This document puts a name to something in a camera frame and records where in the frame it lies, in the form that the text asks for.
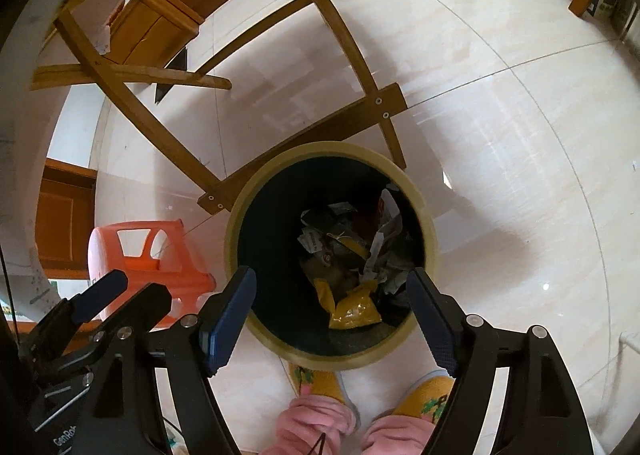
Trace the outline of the right yellow slipper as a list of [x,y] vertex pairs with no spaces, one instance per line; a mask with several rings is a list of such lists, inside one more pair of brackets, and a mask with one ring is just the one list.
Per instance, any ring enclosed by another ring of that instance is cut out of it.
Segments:
[[438,423],[454,387],[447,371],[436,369],[419,379],[394,408],[393,414]]

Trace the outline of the round trash bin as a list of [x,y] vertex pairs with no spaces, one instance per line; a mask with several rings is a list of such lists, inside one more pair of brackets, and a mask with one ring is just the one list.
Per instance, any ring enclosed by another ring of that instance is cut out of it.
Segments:
[[[324,371],[381,360],[416,328],[406,282],[434,272],[438,246],[420,190],[389,159],[342,142],[294,147],[243,187],[227,227],[229,270],[250,267],[256,296],[248,329],[274,354]],[[382,322],[329,328],[312,281],[335,302],[366,282]]]

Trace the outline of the left yellow slipper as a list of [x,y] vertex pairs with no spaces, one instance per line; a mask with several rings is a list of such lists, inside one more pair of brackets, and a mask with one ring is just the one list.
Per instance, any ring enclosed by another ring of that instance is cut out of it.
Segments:
[[318,371],[318,369],[288,363],[288,378],[298,397],[308,397],[308,395],[331,397],[358,415],[358,409],[349,398],[339,371]]

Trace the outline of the orange plastic stool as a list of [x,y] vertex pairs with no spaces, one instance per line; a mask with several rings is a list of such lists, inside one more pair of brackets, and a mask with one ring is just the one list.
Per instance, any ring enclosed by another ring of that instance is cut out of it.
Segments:
[[106,319],[139,289],[159,283],[171,294],[171,308],[158,326],[167,328],[186,314],[200,311],[216,289],[213,274],[201,267],[184,238],[184,226],[174,221],[131,221],[94,229],[88,244],[88,272],[95,282],[108,272],[126,274],[128,288],[101,312]]

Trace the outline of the yellow slipper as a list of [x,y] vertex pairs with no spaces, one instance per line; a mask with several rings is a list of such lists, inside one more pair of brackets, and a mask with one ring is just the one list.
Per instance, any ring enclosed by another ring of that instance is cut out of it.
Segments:
[[438,423],[454,387],[447,371],[436,369],[419,379],[394,408],[393,414]]
[[349,398],[339,371],[318,371],[318,369],[288,363],[288,378],[298,397],[308,397],[308,395],[331,397],[358,415],[358,409]]

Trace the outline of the wooden table leg frame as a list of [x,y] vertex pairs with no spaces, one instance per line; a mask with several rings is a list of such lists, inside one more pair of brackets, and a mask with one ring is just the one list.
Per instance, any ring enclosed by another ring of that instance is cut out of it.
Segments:
[[359,100],[355,100],[355,102],[320,119],[283,142],[274,145],[273,148],[268,149],[267,152],[232,173],[229,178],[221,180],[212,171],[209,171],[127,89],[130,83],[157,83],[229,90],[232,87],[230,80],[215,77],[212,74],[213,69],[218,65],[205,74],[199,74],[198,69],[194,71],[171,69],[168,66],[169,63],[163,68],[125,68],[110,62],[104,57],[105,54],[101,54],[91,47],[88,38],[82,34],[73,20],[72,10],[69,7],[65,7],[58,15],[55,25],[60,30],[62,39],[74,54],[75,63],[37,68],[32,76],[32,89],[52,89],[86,83],[96,84],[122,115],[202,190],[203,194],[198,203],[209,214],[231,209],[250,178],[266,162],[282,152],[311,142],[343,141],[345,138],[371,128],[371,126],[378,126],[381,129],[386,146],[396,166],[403,168],[406,165],[404,153],[392,123],[393,116],[408,108],[400,86],[393,83],[385,88],[380,88],[371,72],[372,85],[367,88],[361,84],[354,66],[349,63],[363,91],[363,96]]

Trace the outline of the yellow snack wrapper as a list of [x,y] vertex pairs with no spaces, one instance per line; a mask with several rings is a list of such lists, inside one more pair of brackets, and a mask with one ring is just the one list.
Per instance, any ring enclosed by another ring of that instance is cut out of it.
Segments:
[[349,290],[340,301],[335,302],[331,287],[325,279],[312,281],[321,308],[329,314],[329,328],[334,331],[348,331],[382,322],[382,316],[376,308],[372,293],[378,288],[374,282],[366,282]]

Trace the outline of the person's pink trouser legs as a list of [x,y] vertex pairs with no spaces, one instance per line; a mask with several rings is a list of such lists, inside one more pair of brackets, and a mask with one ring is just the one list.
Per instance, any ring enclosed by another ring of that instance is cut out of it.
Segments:
[[[310,454],[326,436],[323,454],[341,453],[344,438],[356,429],[356,415],[334,397],[295,397],[277,420],[276,438],[262,454]],[[370,424],[363,435],[363,454],[421,454],[435,426],[429,421],[405,415],[386,415]]]

